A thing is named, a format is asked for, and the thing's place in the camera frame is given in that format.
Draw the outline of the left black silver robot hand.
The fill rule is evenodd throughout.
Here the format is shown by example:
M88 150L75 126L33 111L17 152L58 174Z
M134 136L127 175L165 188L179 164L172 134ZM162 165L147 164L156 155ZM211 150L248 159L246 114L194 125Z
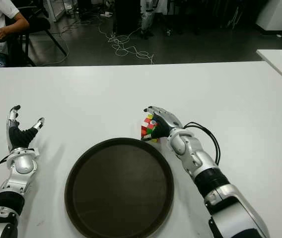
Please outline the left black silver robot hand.
M31 141L35 138L38 131L43 127L45 119L39 118L38 121L29 129L21 130L17 121L20 105L11 108L6 121L6 137L9 152L17 148L27 149Z

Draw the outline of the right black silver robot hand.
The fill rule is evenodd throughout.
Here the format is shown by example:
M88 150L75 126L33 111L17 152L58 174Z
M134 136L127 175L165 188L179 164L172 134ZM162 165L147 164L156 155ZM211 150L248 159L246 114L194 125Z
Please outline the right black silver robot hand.
M141 137L141 141L150 141L162 137L168 137L171 130L182 128L183 125L171 112L156 106L149 106L143 110L146 113L153 115L153 120L157 125L149 135Z

